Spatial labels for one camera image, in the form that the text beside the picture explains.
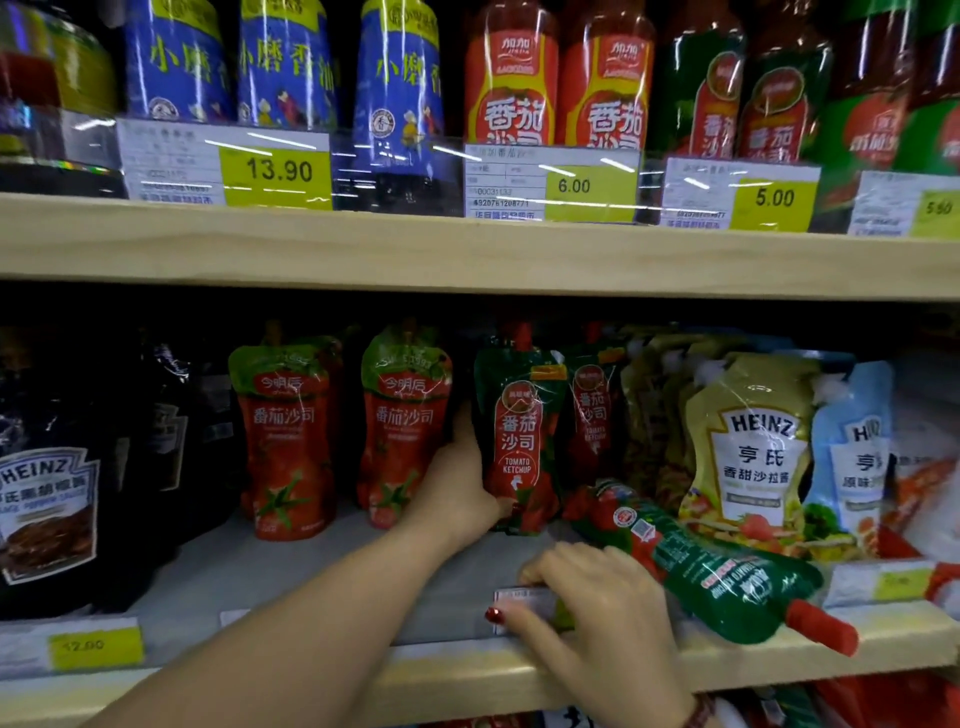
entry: product label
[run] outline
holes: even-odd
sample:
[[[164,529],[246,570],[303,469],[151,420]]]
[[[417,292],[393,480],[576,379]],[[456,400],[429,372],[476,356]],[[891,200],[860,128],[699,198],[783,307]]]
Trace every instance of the product label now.
[[[452,180],[437,18],[420,0],[368,0],[360,28],[353,141],[357,169]]]
[[[156,478],[160,491],[175,491],[180,487],[188,418],[178,417],[179,410],[174,404],[154,404],[154,426],[147,440],[147,450],[154,456],[150,477]]]
[[[85,448],[42,448],[0,458],[0,567],[23,584],[97,557],[100,461]]]
[[[130,113],[201,122],[232,119],[229,71],[213,6],[207,0],[135,0],[130,7]]]
[[[693,109],[693,127],[686,152],[694,157],[730,159],[740,110],[743,58],[721,53],[710,62]]]
[[[862,541],[878,526],[890,439],[881,436],[879,417],[846,425],[844,432],[847,442],[830,446],[840,525]]]
[[[332,130],[333,60],[317,0],[244,0],[238,60],[241,122]]]
[[[570,47],[557,137],[574,147],[643,149],[654,45],[635,36],[600,36]]]
[[[724,412],[723,422],[726,431],[710,432],[723,518],[758,514],[783,526],[786,492],[807,448],[797,439],[796,418],[776,409],[737,409]]]
[[[467,50],[467,141],[553,144],[557,42],[536,31],[496,31]]]
[[[740,156],[790,163],[800,158],[809,103],[804,74],[777,68],[760,77],[743,111]]]

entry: ketchup bottle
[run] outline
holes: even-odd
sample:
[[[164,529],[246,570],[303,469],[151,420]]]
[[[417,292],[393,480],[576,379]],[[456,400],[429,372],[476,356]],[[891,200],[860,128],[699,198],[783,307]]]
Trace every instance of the ketchup bottle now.
[[[651,151],[732,158],[745,50],[727,0],[679,0],[660,34]]]
[[[817,132],[827,100],[833,48],[810,24],[815,0],[777,0],[750,42],[738,155],[791,163]]]
[[[815,230],[841,230],[860,173],[894,163],[913,78],[917,0],[846,0],[810,159],[823,165]]]
[[[960,174],[960,0],[920,8],[917,80],[894,169]]]
[[[593,0],[567,36],[557,140],[643,150],[657,32],[645,0]]]
[[[553,144],[560,30],[537,0],[491,0],[467,49],[468,142]]]

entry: bottle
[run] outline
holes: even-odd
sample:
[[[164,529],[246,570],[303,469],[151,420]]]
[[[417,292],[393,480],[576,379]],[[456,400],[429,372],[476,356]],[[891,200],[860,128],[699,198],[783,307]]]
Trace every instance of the bottle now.
[[[170,121],[234,117],[217,12],[207,0],[128,0],[127,104]]]
[[[745,52],[743,26],[727,0],[680,0],[660,34],[652,152],[733,157]]]
[[[467,48],[467,142],[553,144],[560,29],[537,0],[491,0]]]
[[[320,0],[288,4],[243,0],[237,70],[242,123],[336,129],[333,57]]]
[[[960,0],[920,8],[917,79],[894,169],[960,174]]]
[[[455,165],[432,145],[444,135],[437,16],[424,0],[367,0],[360,15],[354,171],[372,175],[380,212],[443,214]]]
[[[810,23],[815,0],[778,0],[750,42],[738,156],[793,163],[817,133],[833,47]]]
[[[645,0],[593,0],[564,50],[557,139],[643,150],[657,32]]]
[[[844,3],[828,102],[809,155],[823,165],[814,229],[845,230],[860,172],[893,165],[913,78],[916,7],[917,0]]]

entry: wooden shelf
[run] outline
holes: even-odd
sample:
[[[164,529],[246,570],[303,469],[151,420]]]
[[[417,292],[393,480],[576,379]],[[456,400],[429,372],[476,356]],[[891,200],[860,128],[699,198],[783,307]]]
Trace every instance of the wooden shelf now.
[[[283,288],[960,299],[960,245],[0,195],[0,278]]]
[[[783,628],[764,644],[726,643],[692,622],[678,643],[696,692],[839,675],[953,665],[960,626],[928,602],[834,610],[860,630],[843,657]],[[454,717],[561,708],[569,695],[511,640],[396,647],[351,725],[391,726]],[[3,728],[73,728],[151,670],[0,683]]]

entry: green ketchup pouch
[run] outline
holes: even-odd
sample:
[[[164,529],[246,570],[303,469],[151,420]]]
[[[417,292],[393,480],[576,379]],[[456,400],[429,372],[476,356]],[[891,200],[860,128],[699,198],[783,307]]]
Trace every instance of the green ketchup pouch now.
[[[813,480],[804,537],[817,561],[877,558],[883,485],[893,434],[893,367],[857,364],[813,380]]]
[[[435,328],[407,321],[374,336],[363,355],[367,442],[357,497],[379,528],[396,523],[444,443],[453,364],[437,339]]]
[[[856,629],[806,601],[824,585],[812,564],[693,533],[615,480],[581,487],[564,518],[595,544],[633,556],[725,640],[762,643],[786,624],[837,652],[856,652]]]
[[[552,352],[536,349],[530,326],[521,324],[512,346],[480,350],[473,373],[480,415],[492,431],[484,487],[516,502],[496,529],[538,534],[560,509],[553,437],[564,406],[566,367]]]
[[[680,520],[712,538],[804,555],[800,483],[810,461],[811,359],[734,352],[690,398],[697,473]]]

